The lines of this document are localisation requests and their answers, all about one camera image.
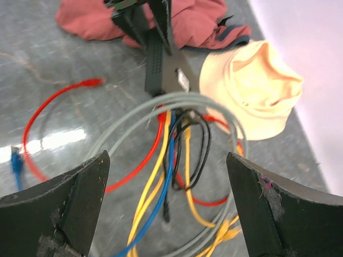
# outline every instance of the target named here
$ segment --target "blue cable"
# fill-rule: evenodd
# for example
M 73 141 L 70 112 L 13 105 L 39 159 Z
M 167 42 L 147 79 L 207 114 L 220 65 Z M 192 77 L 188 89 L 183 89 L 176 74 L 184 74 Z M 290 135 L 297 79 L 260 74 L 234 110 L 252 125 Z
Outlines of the blue cable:
M 163 185 L 163 189 L 160 195 L 159 200 L 157 201 L 157 204 L 155 206 L 155 208 L 153 209 L 150 217 L 148 218 L 147 222 L 144 224 L 144 226 L 142 227 L 141 231 L 136 235 L 136 237 L 134 238 L 134 240 L 120 253 L 117 253 L 115 255 L 113 255 L 112 257 L 125 257 L 128 252 L 136 245 L 139 243 L 139 241 L 141 241 L 142 237 L 144 236 L 144 234 L 146 233 L 146 231 L 149 229 L 150 225 L 152 224 L 153 220 L 155 219 L 155 217 L 158 214 L 159 209 L 161 208 L 163 201 L 165 199 L 165 196 L 167 194 L 168 191 L 168 187 L 170 184 L 170 180 L 172 178 L 173 175 L 173 168 L 174 168 L 174 139 L 172 138 L 170 140 L 170 150 L 169 150 L 169 166 L 168 166 L 168 172 L 167 172 L 167 177 L 165 180 L 165 183 Z
M 17 182 L 18 191 L 23 190 L 23 185 L 21 183 L 21 172 L 23 171 L 24 162 L 21 158 L 21 154 L 19 153 L 19 148 L 11 147 L 11 164 L 12 164 L 12 172 Z

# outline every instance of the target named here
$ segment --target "yellow cable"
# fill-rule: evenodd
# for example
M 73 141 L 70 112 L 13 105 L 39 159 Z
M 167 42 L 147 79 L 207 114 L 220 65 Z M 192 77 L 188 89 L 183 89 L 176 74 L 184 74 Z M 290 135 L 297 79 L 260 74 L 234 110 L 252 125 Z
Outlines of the yellow cable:
M 191 128 L 188 127 L 186 128 L 186 130 L 184 131 L 184 140 L 185 140 L 185 146 L 186 146 L 186 160 L 185 160 L 185 187 L 189 187 L 190 185 L 190 139 L 191 139 Z M 214 228 L 215 224 L 208 222 L 206 220 L 204 220 L 198 213 L 194 202 L 193 202 L 193 198 L 192 198 L 192 192 L 191 190 L 187 190 L 186 191 L 186 195 L 187 195 L 187 200 L 188 200 L 188 204 L 189 204 L 189 208 L 191 209 L 194 218 L 202 225 L 204 226 L 208 226 L 210 228 Z
M 162 143 L 162 148 L 161 148 L 161 152 L 159 154 L 159 157 L 156 161 L 155 167 L 153 168 L 151 175 L 144 187 L 144 190 L 141 194 L 141 197 L 139 199 L 138 205 L 137 205 L 137 209 L 135 212 L 135 217 L 133 218 L 133 223 L 132 223 L 132 228 L 131 228 L 131 232 L 129 235 L 129 239 L 128 239 L 128 245 L 132 242 L 132 240 L 134 239 L 134 237 L 136 236 L 136 231 L 139 225 L 139 222 L 141 221 L 141 219 L 143 218 L 144 213 L 146 212 L 146 209 L 148 208 L 148 206 L 150 205 L 150 203 L 153 201 L 153 199 L 155 198 L 155 196 L 157 195 L 162 183 L 163 183 L 163 178 L 164 178 L 164 174 L 162 174 L 162 176 L 160 177 L 156 187 L 154 188 L 153 192 L 149 195 L 148 199 L 145 201 L 146 196 L 149 192 L 149 189 L 159 171 L 159 168 L 163 162 L 163 157 L 166 153 L 167 150 L 167 143 L 168 143 L 168 136 L 169 136 L 169 126 L 170 126 L 170 118 L 171 118 L 171 112 L 167 111 L 167 117 L 166 117 L 166 122 L 165 122 L 165 131 L 164 131 L 164 136 L 163 136 L 163 143 Z M 127 254 L 128 257 L 138 257 L 138 253 L 137 253 L 137 248 L 134 247 L 131 251 L 128 252 Z
M 185 187 L 189 187 L 190 185 L 190 138 L 191 138 L 191 128 L 188 127 L 184 132 L 185 137 L 185 146 L 186 146 L 186 157 L 185 157 Z M 189 207 L 193 213 L 194 218 L 202 225 L 208 226 L 210 228 L 215 227 L 215 224 L 210 223 L 204 220 L 198 213 L 192 198 L 191 190 L 187 190 L 187 200 Z M 241 228 L 233 228 L 229 230 L 229 227 L 233 225 L 238 220 L 238 215 L 231 221 L 225 219 L 221 224 L 217 236 L 211 246 L 203 250 L 200 254 L 196 255 L 196 257 L 202 257 L 206 254 L 206 257 L 210 257 L 214 252 L 217 245 L 219 245 L 223 241 L 228 241 L 234 237 L 236 237 L 239 233 L 242 232 Z

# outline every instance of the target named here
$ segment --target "black cable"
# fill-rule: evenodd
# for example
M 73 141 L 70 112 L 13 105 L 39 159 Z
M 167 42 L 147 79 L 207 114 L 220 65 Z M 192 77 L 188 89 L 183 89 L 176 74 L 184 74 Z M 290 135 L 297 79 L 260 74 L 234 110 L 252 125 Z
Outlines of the black cable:
M 204 170 L 205 163 L 206 163 L 207 158 L 208 158 L 208 154 L 210 152 L 212 135 L 211 135 L 211 129 L 210 129 L 208 122 L 200 114 L 200 112 L 198 112 L 197 110 L 186 109 L 184 111 L 177 111 L 176 113 L 177 113 L 176 114 L 176 121 L 170 129 L 168 143 L 167 143 L 167 149 L 168 149 L 172 137 L 175 137 L 174 141 L 177 142 L 176 160 L 175 160 L 175 165 L 174 165 L 174 169 L 173 169 L 173 177 L 172 177 L 172 181 L 171 181 L 171 186 L 175 190 L 188 190 L 188 189 L 194 188 L 200 180 L 200 177 L 201 177 L 202 172 Z M 182 125 L 183 122 L 189 118 L 190 113 L 195 114 L 196 117 L 198 117 L 198 118 L 193 118 L 192 120 L 189 120 L 189 122 L 187 124 Z M 200 146 L 197 165 L 196 165 L 196 168 L 195 168 L 193 174 L 191 175 L 190 186 L 185 188 L 184 186 L 181 186 L 178 183 L 178 181 L 176 179 L 176 174 L 177 174 L 178 167 L 180 164 L 180 159 L 181 159 L 182 135 L 183 135 L 184 131 L 189 126 L 194 126 L 194 125 L 200 125 L 201 130 L 202 130 L 202 140 L 201 140 L 201 146 Z M 204 150 L 205 149 L 205 127 L 206 127 L 206 131 L 207 131 L 206 150 Z M 166 170 L 167 170 L 167 153 L 163 157 L 163 168 L 166 172 Z M 165 197 L 165 200 L 163 202 L 163 219 L 166 222 L 170 222 L 170 211 L 169 211 L 169 203 L 168 203 L 167 196 Z

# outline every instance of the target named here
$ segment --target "cable bundle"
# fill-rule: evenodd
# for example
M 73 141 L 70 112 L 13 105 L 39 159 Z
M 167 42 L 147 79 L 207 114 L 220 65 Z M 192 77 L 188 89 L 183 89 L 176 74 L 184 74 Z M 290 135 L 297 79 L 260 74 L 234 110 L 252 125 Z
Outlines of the cable bundle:
M 40 114 L 40 112 L 56 97 L 59 95 L 77 88 L 77 87 L 94 87 L 98 86 L 101 84 L 103 80 L 101 79 L 90 79 L 87 81 L 83 81 L 79 84 L 71 85 L 67 88 L 64 88 L 58 92 L 56 92 L 52 97 L 47 99 L 42 106 L 39 107 L 39 109 L 35 112 L 33 117 L 30 119 L 29 123 L 27 124 L 25 131 L 24 131 L 24 136 L 23 136 L 23 147 L 24 147 L 24 155 L 25 155 L 25 161 L 28 167 L 30 168 L 31 172 L 33 173 L 34 176 L 36 176 L 41 182 L 45 181 L 48 179 L 47 176 L 45 176 L 39 168 L 34 164 L 33 160 L 30 157 L 30 154 L 26 148 L 26 144 L 28 142 L 28 133 L 33 125 L 35 119 L 37 116 Z M 224 198 L 218 202 L 203 202 L 200 201 L 196 198 L 194 198 L 191 194 L 191 189 L 194 188 L 194 186 L 197 184 L 197 181 L 199 181 L 199 178 L 202 174 L 202 170 L 204 167 L 204 164 L 206 162 L 208 152 L 210 150 L 210 144 L 211 144 L 211 131 L 208 127 L 207 122 L 218 122 L 226 127 L 230 128 L 231 134 L 232 134 L 232 141 L 233 141 L 233 148 L 232 152 L 243 154 L 245 153 L 245 156 L 248 155 L 248 146 L 246 142 L 246 137 L 245 137 L 245 132 L 243 130 L 242 125 L 239 123 L 239 121 L 223 106 L 213 102 L 213 100 L 202 96 L 198 93 L 171 93 L 163 96 L 156 97 L 140 106 L 135 108 L 134 110 L 130 111 L 127 113 L 125 116 L 123 116 L 121 119 L 119 119 L 117 122 L 115 122 L 112 126 L 110 126 L 101 137 L 97 140 L 97 142 L 94 144 L 94 146 L 91 148 L 91 150 L 88 152 L 87 156 L 85 157 L 85 160 L 93 157 L 98 153 L 102 145 L 107 141 L 107 139 L 111 136 L 111 134 L 119 128 L 123 123 L 125 123 L 128 119 L 130 119 L 132 116 L 135 114 L 138 114 L 139 112 L 146 110 L 146 109 L 151 109 L 152 107 L 159 106 L 158 109 L 152 111 L 150 114 L 144 116 L 141 118 L 141 120 L 137 121 L 133 126 L 131 126 L 118 140 L 117 142 L 113 145 L 113 147 L 109 151 L 109 155 L 112 156 L 113 153 L 117 150 L 119 145 L 136 129 L 138 128 L 141 124 L 144 122 L 148 121 L 154 116 L 158 116 L 159 120 L 159 129 L 158 133 L 156 135 L 156 140 L 155 143 L 153 144 L 149 154 L 146 156 L 146 158 L 141 162 L 139 166 L 137 166 L 132 173 L 127 175 L 124 179 L 120 180 L 119 182 L 109 185 L 106 189 L 106 193 L 109 193 L 113 190 L 116 190 L 120 186 L 124 185 L 127 183 L 130 179 L 132 179 L 143 167 L 144 165 L 149 161 L 149 159 L 152 157 L 154 151 L 157 149 L 157 146 L 159 144 L 160 138 L 163 133 L 163 127 L 164 127 L 164 139 L 163 139 L 163 144 L 161 148 L 161 152 L 159 154 L 158 160 L 156 162 L 156 165 L 150 175 L 150 178 L 148 180 L 148 183 L 146 184 L 144 191 L 142 193 L 142 196 L 139 200 L 137 210 L 135 213 L 134 221 L 133 221 L 133 226 L 130 232 L 129 240 L 128 240 L 128 245 L 126 249 L 121 251 L 120 253 L 114 255 L 114 257 L 119 257 L 119 256 L 126 256 L 128 255 L 129 257 L 137 257 L 137 250 L 135 248 L 135 245 L 141 240 L 149 226 L 151 225 L 152 221 L 156 217 L 160 207 L 163 205 L 163 202 L 166 202 L 166 195 L 168 191 L 169 184 L 171 183 L 173 188 L 177 190 L 184 190 L 187 194 L 187 199 L 190 205 L 190 208 L 192 210 L 192 213 L 194 217 L 203 225 L 206 226 L 206 228 L 198 235 L 196 236 L 192 241 L 189 243 L 185 244 L 183 247 L 180 249 L 167 254 L 163 257 L 174 257 L 177 255 L 182 254 L 183 252 L 187 252 L 184 254 L 184 257 L 193 257 L 195 256 L 198 252 L 200 252 L 204 246 L 208 244 L 209 241 L 212 240 L 212 238 L 216 235 L 215 240 L 213 244 L 203 250 L 200 254 L 197 256 L 211 256 L 214 248 L 216 245 L 222 241 L 225 240 L 230 240 L 233 238 L 236 234 L 240 232 L 240 229 L 231 229 L 228 230 L 228 228 L 238 219 L 238 217 L 234 218 L 231 222 L 226 220 L 226 216 L 229 211 L 229 206 L 233 200 L 232 197 L 230 197 L 230 194 L 227 198 Z M 178 114 L 175 122 L 171 124 L 172 120 L 172 112 L 171 110 L 178 110 L 179 108 L 186 108 L 188 106 L 194 106 L 194 107 L 210 107 L 212 109 L 215 109 L 219 112 L 221 112 L 226 120 L 226 123 L 221 120 L 217 120 L 211 116 L 208 115 L 201 115 L 195 110 L 187 109 L 181 113 Z M 194 119 L 193 121 L 188 121 L 188 123 L 185 123 L 184 117 L 189 115 L 190 113 L 195 114 L 197 116 L 197 120 Z M 207 144 L 206 147 L 205 141 L 204 141 L 204 136 L 202 138 L 202 147 L 200 149 L 200 154 L 199 154 L 199 160 L 197 162 L 196 168 L 194 173 L 191 175 L 189 171 L 189 158 L 190 158 L 190 145 L 189 145 L 189 139 L 190 139 L 190 126 L 192 125 L 200 125 L 202 128 L 203 134 L 205 134 L 205 130 L 207 131 Z M 237 130 L 238 128 L 243 135 L 242 141 L 238 141 L 237 139 Z M 177 169 L 179 166 L 180 162 L 180 157 L 181 157 L 181 135 L 185 136 L 185 157 L 186 157 L 186 166 L 185 166 L 185 183 L 182 181 L 182 178 L 180 174 L 178 173 Z M 174 143 L 176 143 L 176 156 L 174 154 Z M 168 154 L 168 164 L 167 164 L 167 157 L 166 157 L 166 152 L 167 152 L 167 147 L 169 146 L 169 154 Z M 162 172 L 159 181 L 155 188 L 153 189 L 152 193 L 148 196 L 148 191 L 158 174 L 159 168 L 162 166 L 165 167 L 165 173 Z M 147 222 L 144 224 L 143 228 L 141 231 L 136 233 L 136 229 L 138 227 L 138 224 L 142 218 L 142 216 L 145 213 L 145 210 L 149 206 L 149 204 L 152 202 L 152 200 L 155 198 L 155 196 L 158 194 L 158 191 L 160 187 L 163 185 L 163 189 L 161 192 L 161 195 L 158 199 L 158 202 L 155 206 L 155 208 L 152 211 L 151 216 L 148 218 Z M 226 203 L 221 212 L 217 214 L 214 220 L 212 222 L 205 221 L 202 219 L 194 206 L 194 202 L 198 203 L 203 206 L 216 206 L 220 205 L 223 203 Z M 96 249 L 94 242 L 91 247 L 91 256 L 92 257 L 99 257 L 100 254 L 98 250 Z
M 162 114 L 165 111 L 169 111 L 169 110 L 173 110 L 173 109 L 178 109 L 178 108 L 184 108 L 187 106 L 194 106 L 194 107 L 210 107 L 212 109 L 215 109 L 219 112 L 221 112 L 228 124 L 228 126 L 230 127 L 231 133 L 232 133 L 232 141 L 233 141 L 233 145 L 236 146 L 237 145 L 237 130 L 236 128 L 238 128 L 242 134 L 243 134 L 243 140 L 242 140 L 242 148 L 243 151 L 245 152 L 245 154 L 248 154 L 248 147 L 247 147 L 247 141 L 245 140 L 245 132 L 244 129 L 242 127 L 242 125 L 240 124 L 240 122 L 234 117 L 234 115 L 232 115 L 226 108 L 224 108 L 223 106 L 215 103 L 213 100 L 202 96 L 200 94 L 197 93 L 193 93 L 193 92 L 189 92 L 189 93 L 171 93 L 171 94 L 166 94 L 163 96 L 159 96 L 156 97 L 146 103 L 143 103 L 142 105 L 140 105 L 139 107 L 135 108 L 134 110 L 130 111 L 129 113 L 127 113 L 125 116 L 123 116 L 121 119 L 119 119 L 117 122 L 115 122 L 112 126 L 110 126 L 104 133 L 103 135 L 98 139 L 98 141 L 95 143 L 95 145 L 91 148 L 91 150 L 89 151 L 89 153 L 86 156 L 86 160 L 89 159 L 91 156 L 94 156 L 101 148 L 101 146 L 106 142 L 106 140 L 110 137 L 110 135 L 117 129 L 119 128 L 124 122 L 126 122 L 128 119 L 130 119 L 133 115 L 136 115 L 138 113 L 140 113 L 141 111 L 144 110 L 151 110 L 152 108 L 156 107 L 156 106 L 160 106 L 162 105 L 160 108 L 152 111 L 151 113 L 149 113 L 148 115 L 142 117 L 139 121 L 137 121 L 134 125 L 132 125 L 118 140 L 117 142 L 113 145 L 113 147 L 110 149 L 109 151 L 109 155 L 112 156 L 113 153 L 117 150 L 117 148 L 119 147 L 119 145 L 136 129 L 138 128 L 140 125 L 142 125 L 143 123 L 147 122 L 149 119 L 151 119 L 152 117 L 158 115 L 158 114 Z M 171 114 L 167 115 L 167 119 L 166 121 L 170 123 L 170 121 L 168 121 L 171 117 Z M 133 250 L 131 252 L 131 249 L 134 248 L 134 246 L 141 240 L 141 238 L 143 237 L 143 235 L 145 234 L 145 232 L 147 231 L 148 227 L 151 225 L 152 220 L 155 218 L 155 216 L 157 215 L 158 210 L 160 209 L 160 207 L 163 205 L 163 200 L 167 194 L 167 189 L 169 186 L 169 182 L 172 180 L 172 176 L 173 176 L 173 167 L 174 167 L 174 139 L 173 136 L 169 137 L 170 139 L 170 150 L 169 150 L 169 165 L 168 165 L 168 172 L 167 172 L 167 177 L 165 179 L 165 183 L 163 185 L 163 189 L 162 189 L 162 193 L 158 199 L 158 203 L 156 204 L 155 208 L 153 209 L 153 212 L 151 214 L 151 216 L 148 218 L 147 222 L 143 225 L 143 228 L 141 231 L 139 231 L 136 235 L 136 228 L 138 227 L 138 224 L 140 222 L 140 217 L 143 216 L 143 213 L 145 212 L 145 207 L 147 208 L 147 206 L 150 204 L 150 201 L 153 200 L 154 198 L 154 193 L 157 194 L 158 192 L 158 186 L 162 185 L 162 178 L 160 178 L 157 186 L 154 188 L 153 192 L 151 193 L 151 195 L 148 197 L 147 201 L 145 201 L 146 198 L 146 194 L 148 192 L 148 189 L 150 188 L 152 181 L 150 180 L 153 175 L 157 174 L 156 169 L 153 170 L 151 177 L 149 178 L 148 184 L 146 186 L 146 188 L 144 188 L 142 197 L 139 201 L 138 204 L 138 208 L 136 210 L 136 215 L 135 215 L 135 219 L 133 222 L 133 227 L 130 233 L 130 237 L 129 237 L 129 241 L 128 241 L 128 246 L 126 247 L 126 249 L 124 249 L 123 251 L 121 251 L 120 253 L 113 255 L 113 257 L 119 257 L 119 256 L 126 256 L 128 254 L 128 256 L 137 256 L 137 252 L 136 250 Z M 237 153 L 236 147 L 233 147 L 232 152 Z M 214 221 L 212 221 L 212 223 L 214 225 L 211 225 L 212 231 L 207 235 L 207 237 L 203 240 L 202 243 L 200 243 L 197 247 L 195 247 L 193 250 L 188 251 L 189 248 L 191 248 L 195 243 L 197 243 L 198 241 L 200 241 L 200 239 L 209 231 L 207 228 L 204 230 L 203 233 L 201 233 L 199 236 L 197 236 L 193 241 L 191 241 L 190 243 L 186 244 L 184 247 L 180 248 L 179 250 L 170 253 L 166 256 L 163 257 L 174 257 L 178 254 L 181 254 L 184 251 L 188 251 L 187 254 L 185 254 L 185 257 L 192 257 L 195 256 L 196 253 L 198 253 L 199 251 L 201 251 L 201 249 L 212 239 L 212 237 L 215 235 L 215 233 L 218 231 L 218 229 L 220 228 L 221 224 L 223 223 L 223 221 L 225 220 L 227 213 L 228 213 L 228 209 L 229 209 L 229 205 L 232 202 L 232 197 L 228 198 L 228 201 L 226 202 L 225 206 L 223 207 L 222 211 L 220 212 L 220 214 L 214 219 Z M 91 248 L 91 255 L 94 257 L 98 257 L 99 252 L 97 251 L 96 247 L 92 246 Z

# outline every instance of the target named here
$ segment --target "white wall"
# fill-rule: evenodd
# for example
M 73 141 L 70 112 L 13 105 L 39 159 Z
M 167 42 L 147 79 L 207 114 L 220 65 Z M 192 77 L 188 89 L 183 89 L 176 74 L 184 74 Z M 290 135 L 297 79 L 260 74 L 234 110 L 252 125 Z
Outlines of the white wall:
M 305 79 L 296 110 L 329 190 L 343 196 L 343 1 L 250 3 L 265 37 Z

